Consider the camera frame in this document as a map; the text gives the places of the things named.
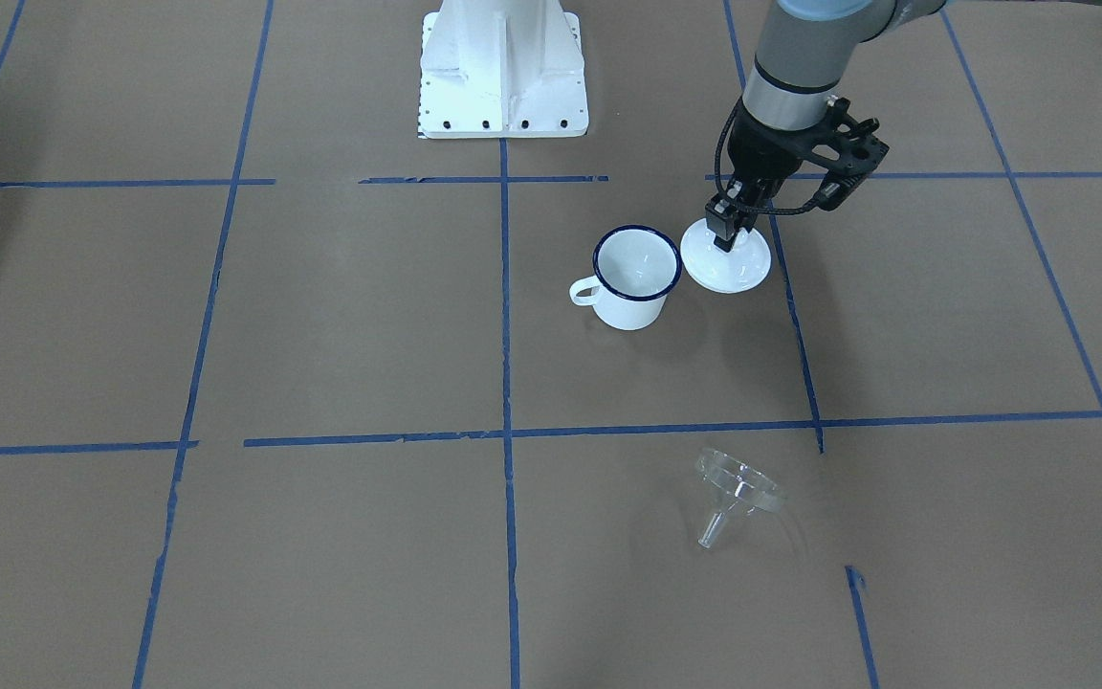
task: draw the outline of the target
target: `mug rim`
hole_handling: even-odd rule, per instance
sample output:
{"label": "mug rim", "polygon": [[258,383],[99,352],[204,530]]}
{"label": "mug rim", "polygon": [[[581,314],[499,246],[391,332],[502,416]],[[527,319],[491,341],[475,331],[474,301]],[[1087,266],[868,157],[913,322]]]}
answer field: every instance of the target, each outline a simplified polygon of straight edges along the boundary
{"label": "mug rim", "polygon": [[[659,236],[659,238],[662,241],[665,241],[670,246],[670,250],[674,255],[674,278],[670,279],[670,284],[668,284],[666,288],[662,288],[661,291],[657,293],[651,293],[648,297],[637,297],[635,295],[635,293],[626,293],[618,291],[618,289],[612,287],[612,283],[606,282],[606,279],[603,278],[603,271],[598,269],[598,254],[603,249],[603,244],[606,244],[606,240],[612,238],[612,236],[618,235],[618,233],[627,229],[638,229],[640,232],[652,233],[652,235]],[[598,239],[598,245],[594,247],[594,276],[598,278],[598,282],[603,283],[603,287],[606,288],[607,292],[615,293],[615,295],[618,297],[620,300],[627,300],[627,301],[660,300],[660,298],[665,297],[667,293],[670,293],[670,290],[678,284],[678,279],[682,278],[682,274],[683,274],[683,258],[682,255],[678,254],[678,245],[674,244],[673,239],[670,239],[668,236],[662,235],[662,233],[657,232],[655,228],[647,226],[647,224],[624,224],[624,226],[616,227],[615,229],[607,232],[606,235],[603,235],[603,238]]]}

